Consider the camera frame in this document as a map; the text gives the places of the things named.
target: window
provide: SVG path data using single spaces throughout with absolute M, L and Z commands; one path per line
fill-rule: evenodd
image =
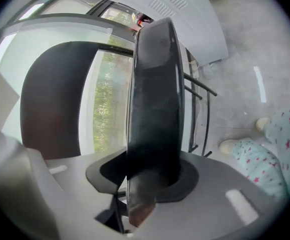
M 93 140 L 96 153 L 126 146 L 131 72 L 132 58 L 104 52 L 93 106 Z
M 0 61 L 3 58 L 7 48 L 9 47 L 10 43 L 12 42 L 12 40 L 15 38 L 17 33 L 14 34 L 10 34 L 8 36 L 6 36 L 2 42 L 0 43 Z
M 86 14 L 102 0 L 57 0 L 41 14 Z
M 33 5 L 31 5 L 25 12 L 23 12 L 20 17 L 16 20 L 28 19 L 33 15 L 38 9 L 40 9 L 49 0 L 38 0 Z
M 130 50 L 133 50 L 134 46 L 135 46 L 135 44 L 133 42 L 122 39 L 122 38 L 117 37 L 115 35 L 110 36 L 110 38 L 108 40 L 108 44 L 112 45 L 112 46 L 123 47 L 123 48 L 130 49 Z
M 135 10 L 127 6 L 114 3 L 101 15 L 101 18 L 123 24 L 138 31 L 140 28 L 132 19 L 132 14 L 135 12 Z

